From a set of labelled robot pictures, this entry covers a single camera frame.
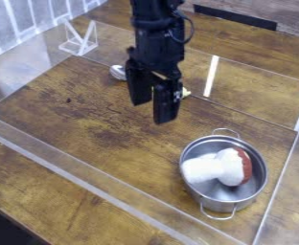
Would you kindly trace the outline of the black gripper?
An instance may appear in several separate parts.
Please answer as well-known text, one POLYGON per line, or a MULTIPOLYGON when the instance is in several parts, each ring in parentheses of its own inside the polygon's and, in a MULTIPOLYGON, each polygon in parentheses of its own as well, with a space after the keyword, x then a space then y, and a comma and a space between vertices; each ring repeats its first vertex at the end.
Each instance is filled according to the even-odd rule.
POLYGON ((153 85, 153 120, 168 123, 177 117, 183 96, 181 72, 177 67, 183 60, 181 46, 143 46, 127 49, 125 76, 133 105, 152 99, 151 75, 157 73, 153 85))

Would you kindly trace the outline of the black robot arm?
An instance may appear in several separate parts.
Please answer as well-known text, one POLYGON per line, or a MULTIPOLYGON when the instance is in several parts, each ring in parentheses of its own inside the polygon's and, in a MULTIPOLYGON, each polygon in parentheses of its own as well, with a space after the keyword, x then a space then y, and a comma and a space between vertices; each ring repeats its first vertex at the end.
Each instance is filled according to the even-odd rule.
POLYGON ((153 102, 153 121, 177 116, 183 96, 184 19, 175 13, 183 0, 131 0, 135 46, 127 52, 125 75, 133 105, 153 102))

